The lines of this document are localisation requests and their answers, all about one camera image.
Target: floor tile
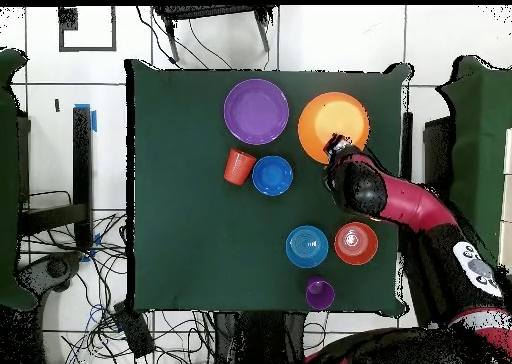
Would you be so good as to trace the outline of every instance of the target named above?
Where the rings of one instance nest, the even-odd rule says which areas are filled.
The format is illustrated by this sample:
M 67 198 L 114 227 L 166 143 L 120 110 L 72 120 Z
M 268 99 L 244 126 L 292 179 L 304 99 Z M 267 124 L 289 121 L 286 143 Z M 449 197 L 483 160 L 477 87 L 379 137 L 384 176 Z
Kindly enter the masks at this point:
M 197 325 L 194 322 L 194 314 L 196 320 L 198 321 Z M 156 332 L 167 332 L 170 330 L 175 330 L 178 332 L 188 332 L 189 329 L 204 330 L 211 329 L 213 327 L 207 321 L 206 327 L 203 327 L 203 319 L 201 314 L 198 312 L 193 313 L 192 311 L 156 311 L 155 312 L 155 331 Z
M 304 356 L 308 357 L 320 351 L 326 345 L 347 336 L 350 336 L 350 334 L 327 333 L 323 335 L 320 333 L 304 333 Z
M 450 115 L 448 104 L 434 88 L 409 89 L 409 111 L 413 113 L 412 181 L 425 181 L 423 130 L 427 121 Z
M 396 327 L 396 319 L 374 313 L 329 313 L 327 332 L 364 332 Z
M 503 221 L 512 222 L 512 175 L 506 174 L 503 176 L 503 180 L 503 208 L 501 219 Z
M 498 261 L 512 272 L 512 223 L 500 224 L 500 255 Z
M 328 314 L 326 311 L 309 312 L 304 322 L 304 332 L 322 333 L 327 327 L 326 320 Z
M 93 218 L 95 220 L 105 217 L 105 212 L 94 212 Z M 101 223 L 95 223 L 95 234 L 103 234 L 106 228 L 105 221 Z M 124 220 L 118 223 L 118 225 L 124 224 Z M 71 234 L 73 234 L 73 226 L 68 226 Z M 67 232 L 64 228 L 59 228 L 63 232 Z M 65 234 L 53 234 L 54 240 L 57 243 L 66 243 L 71 240 L 70 246 L 73 246 L 71 238 Z M 44 243 L 51 243 L 46 232 L 31 237 L 31 252 L 38 253 L 32 254 L 32 261 L 40 258 L 48 252 L 59 252 L 59 248 L 50 245 L 42 245 L 37 243 L 40 239 Z M 115 229 L 111 233 L 107 233 L 104 238 L 104 242 L 108 243 L 120 243 L 119 233 L 115 232 Z M 94 256 L 97 263 L 97 269 L 102 275 L 103 279 L 106 279 L 108 287 L 110 289 L 111 305 L 110 309 L 113 310 L 114 304 L 124 301 L 126 298 L 126 260 L 122 258 L 115 258 L 115 251 L 97 251 Z M 106 305 L 106 288 L 101 283 L 98 271 L 94 266 L 93 261 L 82 261 L 79 263 L 78 275 L 82 278 L 84 283 L 87 285 L 87 297 L 92 305 L 99 305 L 101 302 L 102 306 Z M 78 276 L 71 279 L 71 286 L 62 293 L 51 292 L 46 302 L 44 316 L 43 316 L 43 329 L 44 330 L 84 330 L 87 320 L 90 314 L 90 305 L 86 297 L 86 287 Z M 150 330 L 152 330 L 152 317 L 149 317 L 151 324 Z
M 156 333 L 155 364 L 213 364 L 212 355 L 215 353 L 215 345 L 210 343 L 209 353 L 206 343 L 208 340 L 205 333 Z
M 64 33 L 64 45 L 104 44 L 110 20 L 107 8 L 78 7 L 78 31 Z M 149 7 L 140 7 L 149 20 Z M 125 58 L 151 59 L 151 32 L 133 6 L 116 7 L 116 46 L 111 51 L 59 52 L 59 23 L 55 7 L 27 9 L 29 83 L 124 83 Z
M 129 351 L 127 342 L 119 340 L 119 338 L 123 337 L 122 334 L 109 334 L 109 336 L 112 339 L 102 338 L 105 345 L 103 345 L 99 339 L 95 339 L 94 343 L 97 347 L 95 350 L 96 355 L 92 355 L 86 349 L 87 341 L 81 333 L 44 332 L 43 342 L 47 364 L 115 364 L 112 358 L 108 358 L 110 354 L 106 347 L 110 349 L 114 356 L 124 351 L 128 352 L 127 355 L 115 357 L 117 364 L 153 364 L 152 354 L 147 355 L 146 358 L 141 357 L 135 360 L 133 353 Z M 74 352 L 70 352 L 71 347 L 62 337 L 76 347 L 81 347 L 82 350 L 73 348 Z
M 404 6 L 283 5 L 281 70 L 382 72 L 403 60 Z
M 512 7 L 408 5 L 406 61 L 411 84 L 446 83 L 454 60 L 478 55 L 495 67 L 512 65 Z
M 0 48 L 3 47 L 25 52 L 25 8 L 0 7 Z M 25 67 L 14 74 L 12 82 L 25 82 Z
M 56 111 L 55 99 L 59 100 Z M 124 86 L 29 85 L 31 192 L 73 189 L 73 107 L 96 111 L 92 132 L 93 207 L 126 206 Z
M 507 129 L 506 135 L 503 174 L 512 174 L 512 129 Z
M 220 58 L 208 52 L 199 41 L 221 56 L 231 67 L 275 70 L 277 68 L 277 8 L 273 11 L 273 24 L 269 23 L 267 39 L 270 53 L 263 49 L 263 42 L 253 12 L 239 14 L 217 15 L 191 20 L 194 37 L 188 20 L 180 20 L 175 28 L 175 37 L 178 42 L 187 47 L 208 68 L 229 68 Z M 177 68 L 171 64 L 163 52 L 172 57 L 171 47 L 165 33 L 162 19 L 155 13 L 153 29 L 157 39 L 153 41 L 153 60 L 158 68 Z M 176 44 L 179 61 L 183 68 L 205 68 L 183 46 Z

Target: orange cup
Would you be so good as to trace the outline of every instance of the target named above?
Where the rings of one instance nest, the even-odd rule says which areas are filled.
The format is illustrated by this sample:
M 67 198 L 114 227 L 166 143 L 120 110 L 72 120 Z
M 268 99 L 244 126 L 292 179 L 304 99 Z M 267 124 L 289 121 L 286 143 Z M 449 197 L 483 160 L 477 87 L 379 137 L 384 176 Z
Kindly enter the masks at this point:
M 231 148 L 228 162 L 226 163 L 226 170 L 224 171 L 224 179 L 234 185 L 243 185 L 255 162 L 256 158 L 252 155 Z
M 347 223 L 336 234 L 334 249 L 345 263 L 360 266 L 370 261 L 379 246 L 377 235 L 364 223 Z

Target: purple cup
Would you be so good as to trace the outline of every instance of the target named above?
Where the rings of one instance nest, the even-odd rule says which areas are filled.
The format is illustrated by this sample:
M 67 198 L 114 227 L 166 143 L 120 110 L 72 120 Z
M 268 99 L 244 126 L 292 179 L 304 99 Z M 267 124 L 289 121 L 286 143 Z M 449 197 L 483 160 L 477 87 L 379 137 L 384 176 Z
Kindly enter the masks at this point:
M 306 301 L 315 310 L 325 310 L 334 302 L 334 288 L 323 277 L 313 276 L 306 284 Z

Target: table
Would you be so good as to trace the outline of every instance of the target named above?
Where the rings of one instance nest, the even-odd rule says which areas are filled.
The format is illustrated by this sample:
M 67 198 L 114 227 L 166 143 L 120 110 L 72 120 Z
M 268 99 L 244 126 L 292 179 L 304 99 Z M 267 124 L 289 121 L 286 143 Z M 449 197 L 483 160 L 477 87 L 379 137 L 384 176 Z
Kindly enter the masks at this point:
M 135 125 L 136 309 L 309 311 L 305 283 L 312 275 L 336 289 L 331 311 L 380 311 L 396 316 L 397 228 L 341 212 L 322 182 L 323 166 L 302 149 L 297 123 L 305 105 L 330 91 L 346 92 L 366 107 L 369 147 L 398 172 L 400 99 L 406 64 L 385 73 L 156 70 L 126 61 L 127 105 Z M 233 86 L 260 78 L 279 86 L 290 118 L 273 142 L 250 146 L 226 128 L 224 100 Z M 231 147 L 257 158 L 280 155 L 294 171 L 290 189 L 260 194 L 249 179 L 241 187 L 223 179 Z M 379 249 L 368 264 L 343 263 L 335 254 L 338 229 L 353 220 L 371 225 Z M 294 266 L 285 254 L 289 232 L 319 227 L 330 241 L 314 269 Z

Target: cup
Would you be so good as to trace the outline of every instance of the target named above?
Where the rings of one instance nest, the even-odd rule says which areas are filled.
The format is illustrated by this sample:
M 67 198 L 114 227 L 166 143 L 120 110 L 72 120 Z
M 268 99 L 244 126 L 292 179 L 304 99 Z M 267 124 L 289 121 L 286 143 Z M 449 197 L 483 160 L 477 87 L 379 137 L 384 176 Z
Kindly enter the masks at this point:
M 334 288 L 323 277 L 310 277 L 306 285 L 306 301 L 315 310 L 325 310 L 334 302 Z
M 377 235 L 364 223 L 347 223 L 338 230 L 334 249 L 345 263 L 360 266 L 370 261 L 379 246 Z
M 224 170 L 224 179 L 237 186 L 243 185 L 255 162 L 256 158 L 252 155 L 231 148 Z

